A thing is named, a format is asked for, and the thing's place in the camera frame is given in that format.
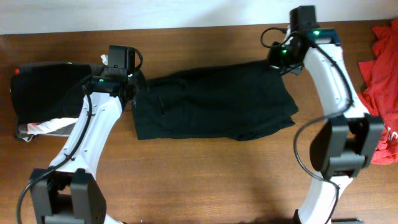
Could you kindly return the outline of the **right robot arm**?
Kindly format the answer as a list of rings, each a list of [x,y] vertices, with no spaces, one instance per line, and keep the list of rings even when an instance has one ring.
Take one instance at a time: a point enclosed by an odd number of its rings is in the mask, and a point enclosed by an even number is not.
[[[324,126],[310,145],[313,170],[295,154],[300,167],[312,177],[304,203],[296,209],[293,223],[333,223],[333,213],[344,190],[367,168],[379,143],[384,123],[373,116],[355,92],[343,60],[341,42],[333,28],[322,29],[315,7],[299,6],[289,13],[290,24],[282,29],[284,41],[269,46],[271,66],[280,75],[300,74],[306,69],[320,99],[323,116],[298,129],[293,149],[305,128],[319,121]]]

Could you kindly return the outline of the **dark green shorts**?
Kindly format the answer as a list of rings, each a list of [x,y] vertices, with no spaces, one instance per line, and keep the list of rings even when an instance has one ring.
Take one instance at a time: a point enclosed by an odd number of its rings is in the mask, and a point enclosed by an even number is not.
[[[139,140],[249,141],[293,126],[299,110],[267,60],[183,70],[148,84],[132,111]]]

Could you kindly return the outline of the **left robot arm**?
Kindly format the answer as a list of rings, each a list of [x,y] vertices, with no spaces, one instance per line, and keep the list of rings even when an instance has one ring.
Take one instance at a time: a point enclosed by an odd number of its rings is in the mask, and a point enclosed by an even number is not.
[[[34,169],[16,205],[30,194],[37,223],[117,223],[107,213],[96,171],[107,138],[126,104],[147,90],[141,52],[110,45],[104,70],[79,82],[81,112],[65,145],[47,169]]]

